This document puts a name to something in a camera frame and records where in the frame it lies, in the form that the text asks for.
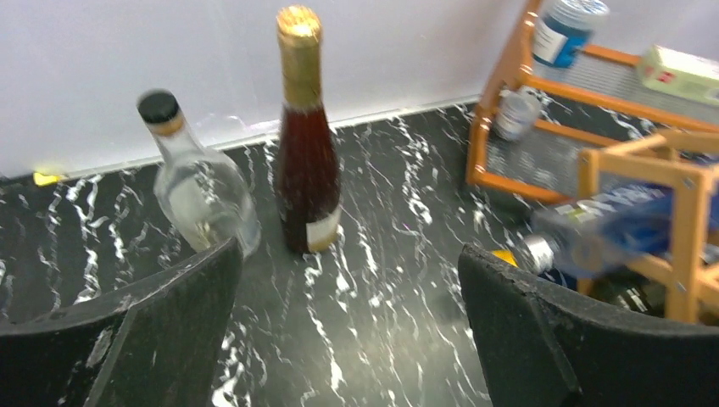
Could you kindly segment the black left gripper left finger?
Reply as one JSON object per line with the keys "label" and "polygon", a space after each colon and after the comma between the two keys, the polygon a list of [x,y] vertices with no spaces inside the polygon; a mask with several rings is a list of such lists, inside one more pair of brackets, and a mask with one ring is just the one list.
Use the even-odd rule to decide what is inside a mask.
{"label": "black left gripper left finger", "polygon": [[1,328],[4,406],[204,406],[242,272],[235,239]]}

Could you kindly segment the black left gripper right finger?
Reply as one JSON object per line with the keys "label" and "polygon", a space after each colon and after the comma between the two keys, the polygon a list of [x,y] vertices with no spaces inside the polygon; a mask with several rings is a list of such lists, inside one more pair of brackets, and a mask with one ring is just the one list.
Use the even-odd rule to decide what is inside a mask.
{"label": "black left gripper right finger", "polygon": [[458,272],[494,405],[717,405],[715,327],[602,303],[475,244]]}

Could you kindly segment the clear glass bottle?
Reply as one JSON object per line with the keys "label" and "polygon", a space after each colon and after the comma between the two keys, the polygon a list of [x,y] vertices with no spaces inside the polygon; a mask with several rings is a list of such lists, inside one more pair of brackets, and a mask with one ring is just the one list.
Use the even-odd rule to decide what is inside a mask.
{"label": "clear glass bottle", "polygon": [[261,228],[237,164],[198,142],[170,91],[143,93],[137,112],[163,159],[153,193],[165,217],[197,252],[235,237],[244,258],[254,254]]}

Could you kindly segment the dark red wine bottle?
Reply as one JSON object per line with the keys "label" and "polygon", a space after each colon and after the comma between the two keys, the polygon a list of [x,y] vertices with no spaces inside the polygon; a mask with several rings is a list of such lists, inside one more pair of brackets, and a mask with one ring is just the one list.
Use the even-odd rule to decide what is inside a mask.
{"label": "dark red wine bottle", "polygon": [[274,188],[281,228],[295,253],[326,250],[342,213],[337,153],[321,86],[322,26],[304,5],[276,16],[284,101]]}

